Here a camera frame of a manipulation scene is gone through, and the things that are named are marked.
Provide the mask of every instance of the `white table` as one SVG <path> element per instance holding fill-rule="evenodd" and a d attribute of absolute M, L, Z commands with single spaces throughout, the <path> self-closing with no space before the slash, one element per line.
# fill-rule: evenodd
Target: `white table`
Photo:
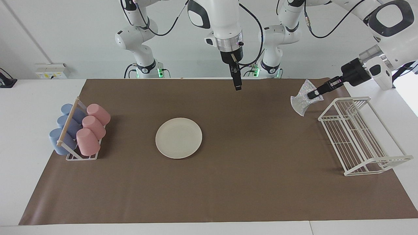
<path fill-rule="evenodd" d="M 56 128 L 60 107 L 72 103 L 84 83 L 85 80 L 20 80 L 14 88 L 0 90 L 0 234 L 418 234 L 417 219 L 16 226 L 52 152 L 47 136 Z M 418 117 L 395 90 L 382 92 L 373 81 L 347 89 L 351 96 L 370 96 L 405 151 L 418 158 Z M 418 160 L 395 169 L 415 207 L 416 169 Z"/>

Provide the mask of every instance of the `blue cup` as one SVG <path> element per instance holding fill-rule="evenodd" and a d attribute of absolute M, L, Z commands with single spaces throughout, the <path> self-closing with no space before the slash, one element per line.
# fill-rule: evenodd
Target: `blue cup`
<path fill-rule="evenodd" d="M 72 104 L 64 104 L 62 107 L 61 107 L 61 113 L 62 113 L 62 115 L 69 115 L 70 114 L 70 111 L 71 111 L 71 109 L 73 108 L 73 105 Z M 87 116 L 87 114 L 86 113 L 84 113 L 83 111 L 81 111 L 81 109 L 79 109 L 79 108 L 76 108 L 76 111 L 74 112 L 74 115 L 73 115 L 73 119 L 78 123 L 78 124 L 82 124 L 83 123 L 83 119 L 85 118 Z"/>
<path fill-rule="evenodd" d="M 61 128 L 52 130 L 49 133 L 49 140 L 51 141 L 52 146 L 54 147 L 57 154 L 67 155 L 69 154 L 69 152 L 66 149 L 64 149 L 63 147 L 58 147 L 56 145 L 56 142 L 58 141 L 59 136 L 61 135 L 61 132 L 62 132 Z M 76 149 L 77 147 L 77 143 L 73 140 L 73 138 L 71 138 L 71 136 L 68 133 L 65 133 L 64 143 L 68 145 L 72 150 Z"/>
<path fill-rule="evenodd" d="M 68 115 L 64 115 L 58 118 L 56 121 L 59 128 L 64 129 L 65 122 L 68 119 Z M 75 139 L 77 137 L 77 131 L 81 130 L 81 126 L 74 120 L 70 120 L 70 125 L 68 126 L 67 133 Z"/>

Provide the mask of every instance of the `power socket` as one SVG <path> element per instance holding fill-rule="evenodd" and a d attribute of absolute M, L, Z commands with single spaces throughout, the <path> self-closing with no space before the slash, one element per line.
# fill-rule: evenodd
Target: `power socket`
<path fill-rule="evenodd" d="M 64 64 L 36 64 L 36 75 L 40 79 L 68 79 L 69 71 Z"/>

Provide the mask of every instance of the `white plate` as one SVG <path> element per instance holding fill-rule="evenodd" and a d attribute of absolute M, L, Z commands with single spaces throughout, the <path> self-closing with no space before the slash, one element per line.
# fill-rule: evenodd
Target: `white plate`
<path fill-rule="evenodd" d="M 202 130 L 194 121 L 179 117 L 165 122 L 157 131 L 155 144 L 166 157 L 186 158 L 202 143 Z"/>

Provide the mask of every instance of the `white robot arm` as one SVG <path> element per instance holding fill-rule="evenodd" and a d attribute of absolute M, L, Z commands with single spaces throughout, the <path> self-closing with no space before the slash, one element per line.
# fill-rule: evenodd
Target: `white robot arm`
<path fill-rule="evenodd" d="M 241 90 L 239 61 L 244 56 L 239 7 L 238 0 L 190 0 L 187 5 L 192 24 L 212 28 L 205 42 L 219 49 L 222 61 L 229 65 L 236 90 Z"/>
<path fill-rule="evenodd" d="M 333 3 L 349 11 L 360 0 L 334 0 Z M 265 53 L 262 60 L 259 61 L 260 76 L 276 77 L 279 71 L 279 65 L 283 56 L 280 45 L 296 43 L 301 38 L 299 28 L 299 19 L 304 12 L 305 4 L 308 7 L 326 5 L 331 3 L 329 0 L 293 0 L 285 1 L 280 8 L 278 19 L 280 25 L 272 25 L 265 28 Z M 381 4 L 376 0 L 367 0 L 361 2 L 352 14 L 363 20 L 366 24 L 371 13 Z"/>
<path fill-rule="evenodd" d="M 366 17 L 367 25 L 378 41 L 377 45 L 343 65 L 343 75 L 332 78 L 308 93 L 309 99 L 335 90 L 344 82 L 357 86 L 371 78 L 382 90 L 392 88 L 392 71 L 418 59 L 416 13 L 418 3 L 413 0 L 394 0 L 374 9 Z"/>
<path fill-rule="evenodd" d="M 155 36 L 149 28 L 154 32 L 158 32 L 157 24 L 148 18 L 146 7 L 158 2 L 159 0 L 137 0 L 137 4 L 141 7 L 139 12 L 135 1 L 120 0 L 125 13 L 125 18 L 130 26 L 123 28 L 116 33 L 115 40 L 117 45 L 125 50 L 131 51 L 136 61 L 137 74 L 141 78 L 163 77 L 163 64 L 154 58 L 153 52 L 149 46 L 143 45 L 144 42 Z M 142 16 L 149 19 L 144 22 Z"/>

